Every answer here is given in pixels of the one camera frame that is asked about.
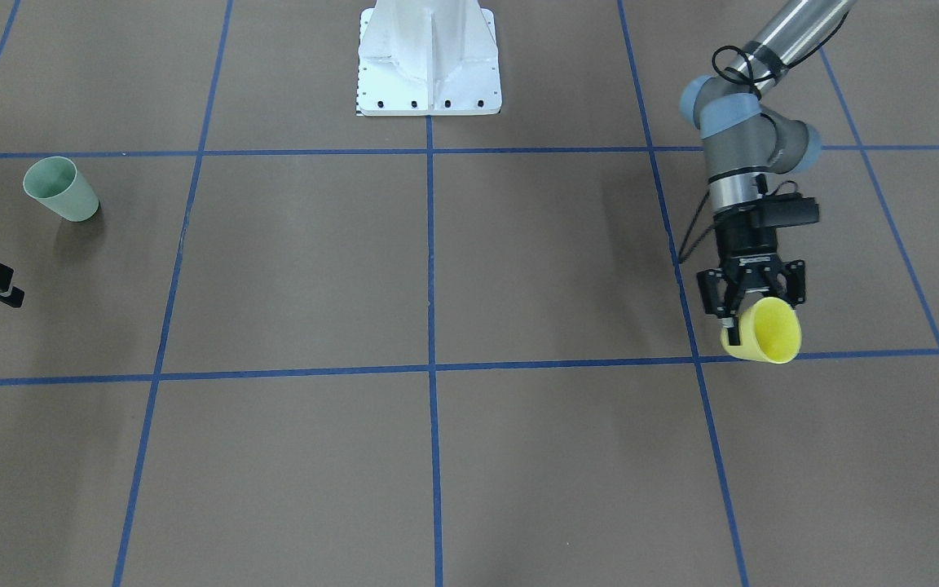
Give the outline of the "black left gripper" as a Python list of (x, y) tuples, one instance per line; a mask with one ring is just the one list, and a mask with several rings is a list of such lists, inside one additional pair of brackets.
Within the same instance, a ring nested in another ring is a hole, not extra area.
[(740, 348), (752, 336), (752, 318), (743, 302), (749, 294), (781, 298), (792, 307), (806, 302), (805, 261), (780, 258), (779, 229), (750, 227), (754, 207), (732, 205), (715, 216), (719, 263), (696, 275), (702, 307), (719, 317), (721, 343), (728, 348)]

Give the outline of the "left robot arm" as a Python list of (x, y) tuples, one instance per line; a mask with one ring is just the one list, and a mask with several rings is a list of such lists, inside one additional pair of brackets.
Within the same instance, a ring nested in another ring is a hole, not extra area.
[(707, 192), (718, 264), (696, 280), (707, 315), (721, 325), (721, 343), (730, 355), (778, 363), (771, 348), (761, 350), (759, 316), (744, 311), (756, 294), (768, 306), (794, 316), (806, 299), (805, 261), (785, 261), (778, 232), (818, 223), (815, 198), (771, 186), (780, 175), (798, 174), (818, 160), (819, 131), (764, 105), (763, 99), (790, 71), (823, 48), (853, 9), (851, 1), (789, 1), (742, 46), (722, 46), (728, 64), (712, 64), (714, 74), (698, 77), (681, 94), (681, 115), (698, 131), (707, 164)]

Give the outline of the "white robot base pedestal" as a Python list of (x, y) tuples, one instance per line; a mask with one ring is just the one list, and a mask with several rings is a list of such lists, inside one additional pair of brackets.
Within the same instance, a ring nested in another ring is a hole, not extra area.
[(355, 111), (468, 117), (502, 110), (498, 31), (477, 1), (377, 1), (359, 18)]

